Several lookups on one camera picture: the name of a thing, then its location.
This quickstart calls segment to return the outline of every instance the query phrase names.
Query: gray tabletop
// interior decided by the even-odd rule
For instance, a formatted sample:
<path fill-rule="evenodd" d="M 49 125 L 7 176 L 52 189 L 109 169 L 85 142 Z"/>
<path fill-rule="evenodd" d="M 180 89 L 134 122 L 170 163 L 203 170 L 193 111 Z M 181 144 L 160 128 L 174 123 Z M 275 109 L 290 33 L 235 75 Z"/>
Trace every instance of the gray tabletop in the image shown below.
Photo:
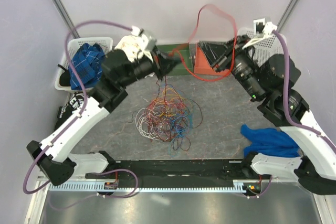
<path fill-rule="evenodd" d="M 155 98 L 158 90 L 155 83 L 156 77 L 147 77 L 128 87 L 128 97 L 94 126 L 72 152 L 85 154 L 105 150 L 116 160 L 242 158 L 243 149 L 250 142 L 241 135 L 240 127 L 243 124 L 253 129 L 273 127 L 257 110 L 259 103 L 250 102 L 249 95 L 232 76 L 218 82 L 203 82 L 193 76 L 167 77 L 167 83 L 197 102 L 203 112 L 202 125 L 188 135 L 189 151 L 169 154 L 169 143 L 141 136 L 132 121 L 132 113 Z"/>

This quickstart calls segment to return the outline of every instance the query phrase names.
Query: orange box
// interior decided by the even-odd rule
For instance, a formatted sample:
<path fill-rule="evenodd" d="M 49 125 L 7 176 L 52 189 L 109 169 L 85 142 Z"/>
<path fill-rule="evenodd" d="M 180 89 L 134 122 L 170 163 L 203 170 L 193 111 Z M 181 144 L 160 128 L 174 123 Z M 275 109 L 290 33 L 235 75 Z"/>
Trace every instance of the orange box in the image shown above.
<path fill-rule="evenodd" d="M 223 75 L 225 75 L 226 72 L 227 72 L 227 70 L 222 71 L 222 72 L 215 72 L 215 70 L 213 70 L 210 67 L 210 65 L 209 65 L 207 59 L 205 58 L 205 55 L 202 52 L 201 48 L 199 48 L 199 46 L 197 45 L 194 73 L 208 74 L 208 75 L 211 75 L 211 76 L 223 76 Z"/>

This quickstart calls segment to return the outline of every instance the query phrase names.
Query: gray floor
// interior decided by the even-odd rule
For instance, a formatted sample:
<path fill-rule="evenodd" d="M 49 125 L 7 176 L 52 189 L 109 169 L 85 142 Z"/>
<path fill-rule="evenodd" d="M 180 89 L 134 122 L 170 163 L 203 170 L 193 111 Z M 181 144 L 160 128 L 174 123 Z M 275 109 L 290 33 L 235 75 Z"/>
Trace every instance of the gray floor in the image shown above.
<path fill-rule="evenodd" d="M 167 82 L 196 101 L 203 112 L 203 123 L 189 135 L 191 148 L 178 150 L 172 157 L 168 143 L 151 142 L 142 137 L 132 121 L 132 113 L 146 107 L 157 92 L 156 77 L 141 80 L 127 88 L 129 96 L 103 121 L 98 123 L 73 149 L 84 154 L 107 151 L 114 159 L 168 158 L 241 158 L 249 145 L 240 134 L 247 124 L 259 129 L 273 127 L 257 110 L 258 103 L 232 77 L 219 82 L 203 82 L 192 76 L 167 77 Z M 195 123 L 200 119 L 195 115 Z"/>
<path fill-rule="evenodd" d="M 49 192 L 62 208 L 92 193 Z M 68 210 L 45 206 L 41 224 L 319 224 L 312 194 L 272 183 L 259 199 L 221 193 L 139 193 L 127 199 L 90 198 Z"/>

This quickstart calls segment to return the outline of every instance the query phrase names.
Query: red wire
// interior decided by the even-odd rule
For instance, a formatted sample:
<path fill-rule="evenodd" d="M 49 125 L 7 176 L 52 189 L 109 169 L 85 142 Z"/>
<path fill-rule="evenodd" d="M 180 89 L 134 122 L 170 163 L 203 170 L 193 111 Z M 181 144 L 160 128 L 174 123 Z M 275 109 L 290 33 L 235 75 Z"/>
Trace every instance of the red wire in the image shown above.
<path fill-rule="evenodd" d="M 213 14 L 216 14 L 219 17 L 223 17 L 223 18 L 229 20 L 231 22 L 232 26 L 233 26 L 234 33 L 235 33 L 235 40 L 234 40 L 234 46 L 233 46 L 233 51 L 232 51 L 232 61 L 231 61 L 230 69 L 223 76 L 221 76 L 219 78 L 216 78 L 216 79 L 203 79 L 203 78 L 199 77 L 198 75 L 192 73 L 189 70 L 189 68 L 187 67 L 187 65 L 185 64 L 184 59 L 183 59 L 181 53 L 179 52 L 179 50 L 187 47 L 188 44 L 194 39 L 194 37 L 195 37 L 195 35 L 197 33 L 198 24 L 200 22 L 199 21 L 199 15 L 201 14 L 201 11 L 204 10 L 204 9 L 206 9 L 206 8 L 209 9 Z M 183 64 L 184 68 L 191 75 L 193 75 L 195 78 L 197 78 L 198 80 L 207 81 L 207 82 L 219 81 L 219 80 L 222 80 L 224 77 L 227 77 L 231 73 L 231 71 L 233 70 L 233 67 L 234 67 L 234 64 L 235 64 L 235 47 L 236 47 L 236 43 L 237 43 L 237 34 L 238 34 L 237 24 L 236 24 L 235 19 L 231 15 L 229 15 L 226 12 L 222 11 L 221 9 L 219 9 L 217 6 L 215 6 L 213 4 L 206 4 L 206 5 L 202 6 L 202 8 L 198 11 L 197 24 L 196 24 L 196 27 L 195 27 L 194 31 L 190 35 L 188 41 L 185 44 L 181 44 L 181 45 L 177 46 L 176 48 L 174 48 L 173 51 L 170 53 L 170 55 L 172 56 L 172 55 L 174 55 L 175 52 L 177 52 L 180 55 L 180 58 L 181 58 L 181 61 L 182 61 L 182 64 Z"/>

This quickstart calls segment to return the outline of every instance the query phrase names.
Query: green tray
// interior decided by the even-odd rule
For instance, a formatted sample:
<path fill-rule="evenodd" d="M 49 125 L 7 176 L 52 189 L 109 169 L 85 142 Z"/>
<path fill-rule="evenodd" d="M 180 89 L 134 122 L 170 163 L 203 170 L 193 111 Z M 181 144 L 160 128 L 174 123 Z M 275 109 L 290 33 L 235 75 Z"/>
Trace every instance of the green tray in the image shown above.
<path fill-rule="evenodd" d="M 160 51 L 170 53 L 170 52 L 173 51 L 174 48 L 176 48 L 179 45 L 180 44 L 157 45 L 157 47 Z M 189 45 L 186 48 L 180 50 L 180 53 L 181 53 L 181 55 L 184 59 L 185 64 L 189 68 L 189 70 L 191 72 L 194 72 L 193 64 L 192 64 L 191 59 L 190 59 Z M 186 74 L 189 74 L 189 72 L 184 68 L 183 64 L 180 63 L 168 75 L 169 76 L 183 76 L 183 75 L 186 75 Z"/>

